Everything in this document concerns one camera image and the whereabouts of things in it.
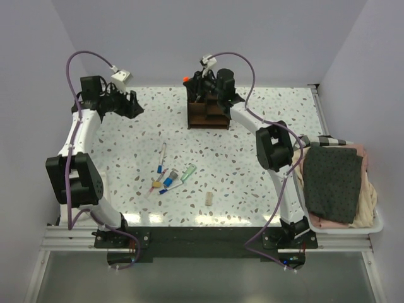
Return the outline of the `brown wooden desk organizer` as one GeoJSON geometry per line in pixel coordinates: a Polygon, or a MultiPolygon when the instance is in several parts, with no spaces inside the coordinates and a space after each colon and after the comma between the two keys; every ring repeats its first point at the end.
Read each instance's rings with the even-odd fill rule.
{"type": "Polygon", "coordinates": [[[188,129],[228,129],[230,119],[217,104],[217,96],[208,90],[197,93],[186,87],[188,129]]]}

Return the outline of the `blue capped white marker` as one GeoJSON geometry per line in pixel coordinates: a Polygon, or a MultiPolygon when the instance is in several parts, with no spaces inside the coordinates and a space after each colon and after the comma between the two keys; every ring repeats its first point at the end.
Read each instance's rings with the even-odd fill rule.
{"type": "Polygon", "coordinates": [[[163,168],[162,168],[162,167],[163,167],[163,161],[164,161],[166,149],[167,149],[167,144],[166,144],[166,143],[163,143],[163,144],[162,144],[161,151],[160,151],[160,158],[159,158],[158,167],[157,167],[157,172],[158,172],[159,174],[161,174],[162,171],[163,171],[163,168]]]}

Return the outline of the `red pen clear cap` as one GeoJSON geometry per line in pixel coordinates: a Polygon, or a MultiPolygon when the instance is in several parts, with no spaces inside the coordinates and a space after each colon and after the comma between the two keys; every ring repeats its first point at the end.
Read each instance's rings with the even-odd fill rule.
{"type": "Polygon", "coordinates": [[[145,194],[146,199],[151,195],[154,189],[159,189],[162,186],[161,180],[163,179],[166,171],[168,171],[168,169],[164,169],[159,177],[155,181],[152,181],[151,188],[145,194]]]}

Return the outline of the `small blue white pen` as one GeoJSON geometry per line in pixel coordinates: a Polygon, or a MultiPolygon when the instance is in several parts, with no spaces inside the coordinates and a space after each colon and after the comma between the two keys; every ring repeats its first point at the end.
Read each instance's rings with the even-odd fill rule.
{"type": "Polygon", "coordinates": [[[165,194],[173,189],[176,189],[176,188],[182,186],[183,184],[184,184],[183,182],[178,182],[176,184],[170,185],[169,187],[167,187],[165,189],[160,190],[158,193],[159,193],[159,195],[165,194]]]}

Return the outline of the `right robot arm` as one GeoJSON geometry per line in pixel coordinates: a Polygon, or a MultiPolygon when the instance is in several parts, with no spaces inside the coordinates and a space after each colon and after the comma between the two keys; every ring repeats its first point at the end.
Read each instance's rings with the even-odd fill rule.
{"type": "Polygon", "coordinates": [[[309,231],[293,176],[295,166],[291,138],[297,139],[298,136],[289,130],[285,122],[260,119],[250,110],[247,100],[236,92],[234,72],[229,69],[220,69],[216,74],[197,71],[193,77],[184,78],[183,85],[188,102],[213,98],[228,119],[243,125],[255,136],[258,162],[270,174],[278,196],[274,212],[280,213],[279,242],[289,248],[297,247],[309,231]]]}

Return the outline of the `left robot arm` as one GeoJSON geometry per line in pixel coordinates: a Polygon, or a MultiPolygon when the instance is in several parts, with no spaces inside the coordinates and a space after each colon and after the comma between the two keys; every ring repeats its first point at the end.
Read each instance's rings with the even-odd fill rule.
{"type": "Polygon", "coordinates": [[[131,233],[124,228],[123,215],[111,205],[103,175],[90,156],[92,143],[108,113],[134,119],[143,113],[136,92],[126,90],[131,75],[120,70],[106,83],[101,76],[80,80],[81,91],[75,94],[71,108],[72,125],[66,142],[55,157],[45,162],[50,183],[61,214],[72,229],[86,213],[100,230],[110,230],[108,239],[116,247],[125,247],[131,233]]]}

